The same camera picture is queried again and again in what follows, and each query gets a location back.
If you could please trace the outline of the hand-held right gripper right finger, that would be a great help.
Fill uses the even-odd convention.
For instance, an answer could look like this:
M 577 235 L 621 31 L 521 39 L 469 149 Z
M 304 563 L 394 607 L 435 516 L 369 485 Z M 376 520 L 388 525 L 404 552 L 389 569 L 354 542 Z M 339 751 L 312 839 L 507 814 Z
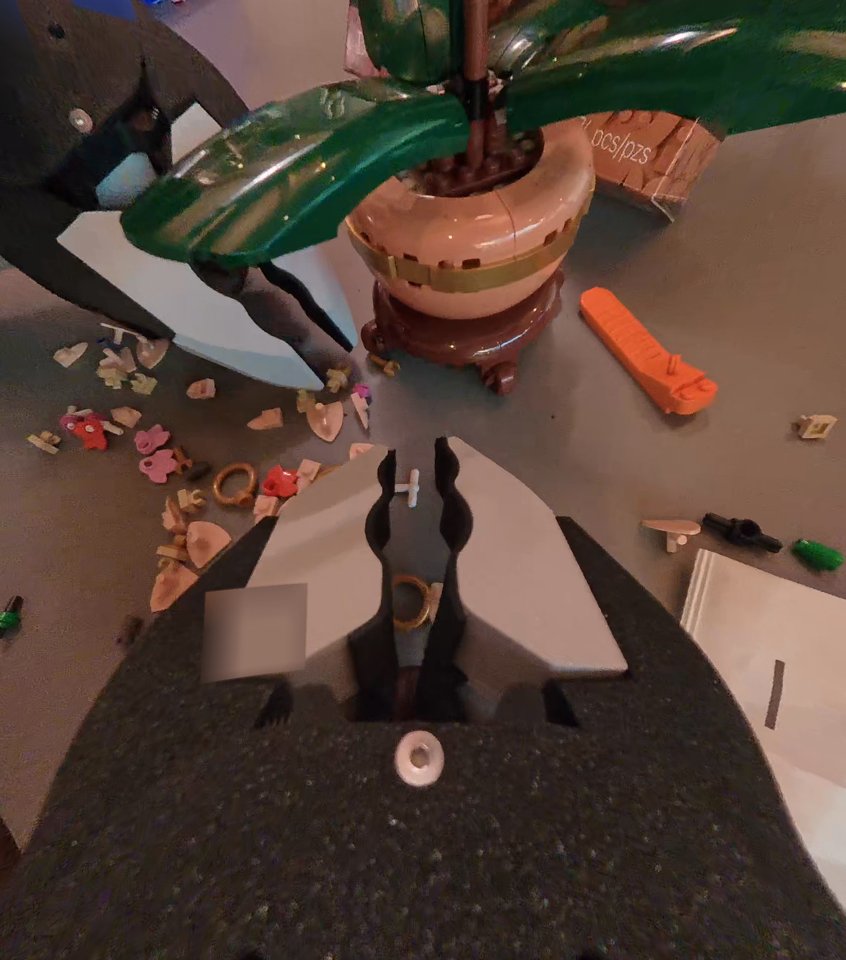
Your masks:
M 623 676 L 627 661 L 549 506 L 461 438 L 434 450 L 449 558 L 421 665 L 422 717 L 491 717 L 516 690 Z

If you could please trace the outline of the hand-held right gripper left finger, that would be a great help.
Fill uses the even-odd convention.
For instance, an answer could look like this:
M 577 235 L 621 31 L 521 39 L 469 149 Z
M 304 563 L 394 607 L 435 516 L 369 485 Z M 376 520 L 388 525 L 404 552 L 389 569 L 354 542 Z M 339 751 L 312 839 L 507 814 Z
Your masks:
M 396 702 L 395 468 L 372 447 L 291 498 L 247 583 L 247 673 L 326 686 L 360 719 L 391 719 Z

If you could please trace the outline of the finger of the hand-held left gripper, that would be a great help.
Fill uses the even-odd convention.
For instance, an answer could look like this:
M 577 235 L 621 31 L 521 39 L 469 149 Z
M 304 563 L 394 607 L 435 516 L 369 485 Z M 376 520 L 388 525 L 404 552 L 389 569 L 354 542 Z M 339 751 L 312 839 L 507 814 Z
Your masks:
M 135 107 L 100 129 L 96 143 L 96 201 L 124 210 L 172 163 L 221 131 L 198 101 L 186 101 L 174 119 L 159 107 Z M 265 279 L 293 297 L 310 321 L 345 351 L 356 344 L 350 306 L 329 260 L 312 246 L 255 265 Z
M 117 211 L 82 213 L 58 241 L 169 327 L 180 349 L 274 386 L 322 388 L 296 350 L 257 326 L 237 299 L 214 291 L 188 265 L 133 246 Z

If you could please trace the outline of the small toy bricks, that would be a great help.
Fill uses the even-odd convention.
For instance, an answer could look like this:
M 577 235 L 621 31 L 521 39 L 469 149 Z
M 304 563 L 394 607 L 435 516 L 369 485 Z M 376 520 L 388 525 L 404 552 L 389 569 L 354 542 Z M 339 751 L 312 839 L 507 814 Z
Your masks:
M 130 389 L 137 397 L 151 397 L 158 389 L 160 378 L 153 371 L 165 363 L 167 352 L 175 347 L 168 340 L 147 339 L 142 334 L 104 324 L 112 335 L 99 339 L 93 350 L 99 356 L 91 355 L 94 374 L 108 390 Z M 296 390 L 293 394 L 293 406 L 296 417 L 307 421 L 308 429 L 321 442 L 335 443 L 343 428 L 346 417 L 353 414 L 361 429 L 369 433 L 371 407 L 374 391 L 357 376 L 347 365 L 332 366 L 325 371 L 320 390 Z M 196 583 L 198 571 L 205 569 L 217 556 L 228 548 L 232 537 L 217 523 L 206 520 L 200 512 L 207 509 L 208 495 L 212 494 L 213 503 L 221 510 L 252 511 L 253 522 L 275 520 L 285 507 L 298 499 L 297 495 L 288 499 L 268 497 L 260 493 L 261 479 L 278 463 L 267 465 L 261 462 L 261 468 L 243 458 L 246 462 L 236 462 L 233 457 L 219 458 L 196 457 L 184 449 L 182 435 L 178 430 L 170 430 L 162 422 L 156 422 L 155 415 L 135 407 L 122 406 L 99 410 L 90 407 L 82 409 L 79 404 L 69 404 L 66 412 L 93 410 L 104 421 L 107 431 L 108 448 L 113 437 L 132 434 L 133 455 L 141 461 L 143 456 L 136 450 L 134 436 L 139 429 L 148 429 L 159 424 L 167 429 L 171 438 L 162 449 L 173 450 L 179 464 L 176 473 L 171 474 L 166 484 L 176 483 L 182 486 L 176 491 L 166 489 L 167 497 L 162 513 L 162 524 L 168 536 L 173 537 L 172 544 L 160 546 L 158 566 L 160 573 L 156 577 L 150 599 L 151 611 L 155 614 L 168 609 L 182 593 Z M 56 455 L 61 448 L 62 439 L 74 438 L 73 442 L 82 443 L 78 438 L 67 435 L 61 425 L 55 429 L 39 431 L 28 436 L 27 441 L 48 454 Z M 311 458 L 303 459 L 298 465 L 298 487 L 301 493 L 310 488 L 319 479 L 329 476 L 342 463 L 317 462 Z

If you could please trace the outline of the toy brick orchid plant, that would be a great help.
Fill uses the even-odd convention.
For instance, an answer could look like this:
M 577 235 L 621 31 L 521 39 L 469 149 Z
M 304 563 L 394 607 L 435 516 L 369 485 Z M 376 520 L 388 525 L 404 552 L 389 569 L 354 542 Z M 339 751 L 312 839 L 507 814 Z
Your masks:
M 120 216 L 161 265 L 273 267 L 345 224 L 417 306 L 558 269 L 595 189 L 584 118 L 723 135 L 846 113 L 846 2 L 353 2 L 368 67 L 266 104 Z

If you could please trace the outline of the grey desk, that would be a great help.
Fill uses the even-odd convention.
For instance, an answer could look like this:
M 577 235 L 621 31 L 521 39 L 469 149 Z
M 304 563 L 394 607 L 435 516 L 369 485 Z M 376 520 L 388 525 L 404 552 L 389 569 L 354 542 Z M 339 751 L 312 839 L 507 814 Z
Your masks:
M 455 435 L 576 520 L 678 613 L 697 544 L 846 598 L 846 114 L 727 139 L 672 224 L 595 197 L 565 263 L 563 311 L 523 354 L 513 394 L 470 369 L 401 356 L 377 375 L 371 438 L 417 467 L 415 509 L 392 510 L 392 570 L 434 581 L 433 442 Z M 664 414 L 589 328 L 580 297 L 609 290 L 670 353 L 717 384 L 697 414 Z M 166 492 L 141 475 L 132 436 L 106 452 L 26 436 L 69 404 L 129 404 L 178 430 L 192 457 L 261 467 L 338 463 L 362 436 L 315 438 L 293 393 L 172 350 L 151 396 L 107 390 L 94 374 L 99 326 L 18 270 L 0 271 L 0 611 L 24 599 L 0 639 L 0 813 L 28 842 L 56 771 L 113 671 L 129 617 L 145 617 L 165 543 Z M 836 416 L 801 440 L 801 415 Z M 756 522 L 777 554 L 734 546 L 705 514 Z M 697 522 L 676 553 L 643 520 Z M 799 540 L 837 549 L 833 572 L 807 568 Z

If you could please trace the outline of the tan petal toy piece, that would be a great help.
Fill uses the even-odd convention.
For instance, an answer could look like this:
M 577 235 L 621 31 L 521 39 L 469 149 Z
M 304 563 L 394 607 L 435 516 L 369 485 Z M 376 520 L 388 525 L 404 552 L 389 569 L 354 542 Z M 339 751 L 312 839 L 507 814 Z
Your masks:
M 680 519 L 644 519 L 641 526 L 647 530 L 664 534 L 666 550 L 669 554 L 676 553 L 689 540 L 701 532 L 701 525 L 691 520 Z

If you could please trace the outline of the black toy connector piece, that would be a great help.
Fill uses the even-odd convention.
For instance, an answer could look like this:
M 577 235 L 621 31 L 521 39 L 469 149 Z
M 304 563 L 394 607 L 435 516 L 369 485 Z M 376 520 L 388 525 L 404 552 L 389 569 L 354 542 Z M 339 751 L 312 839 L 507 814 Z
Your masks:
M 781 541 L 765 534 L 751 519 L 725 518 L 708 512 L 702 519 L 702 525 L 732 546 L 758 549 L 770 554 L 777 554 L 783 549 Z

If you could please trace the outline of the orange brick separator tool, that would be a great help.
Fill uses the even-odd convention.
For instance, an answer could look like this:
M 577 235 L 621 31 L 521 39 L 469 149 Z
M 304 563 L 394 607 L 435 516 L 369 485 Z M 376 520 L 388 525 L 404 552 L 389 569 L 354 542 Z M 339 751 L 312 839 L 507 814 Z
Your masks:
M 714 402 L 717 384 L 666 350 L 609 290 L 585 291 L 580 309 L 589 328 L 664 414 L 691 416 Z

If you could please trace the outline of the small green toy piece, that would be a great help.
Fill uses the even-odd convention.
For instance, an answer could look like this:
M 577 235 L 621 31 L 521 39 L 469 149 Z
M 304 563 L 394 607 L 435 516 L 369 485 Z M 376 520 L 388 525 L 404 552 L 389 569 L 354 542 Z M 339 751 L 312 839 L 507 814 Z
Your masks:
M 790 550 L 803 565 L 814 571 L 837 571 L 845 562 L 844 556 L 837 549 L 805 538 L 796 540 Z

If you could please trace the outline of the flat white plastic bag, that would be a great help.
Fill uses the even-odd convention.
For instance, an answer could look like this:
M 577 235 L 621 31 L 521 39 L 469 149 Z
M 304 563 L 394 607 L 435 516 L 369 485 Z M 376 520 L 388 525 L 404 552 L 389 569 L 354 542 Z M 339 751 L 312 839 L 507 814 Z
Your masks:
M 681 623 L 753 726 L 846 912 L 846 600 L 701 549 Z

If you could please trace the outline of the black toy set box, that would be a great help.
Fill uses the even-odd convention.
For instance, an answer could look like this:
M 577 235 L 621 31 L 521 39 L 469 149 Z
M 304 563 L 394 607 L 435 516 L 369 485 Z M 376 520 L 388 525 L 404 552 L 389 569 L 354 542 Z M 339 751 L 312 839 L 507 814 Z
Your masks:
M 596 193 L 673 222 L 723 139 L 693 118 L 622 110 L 582 118 Z

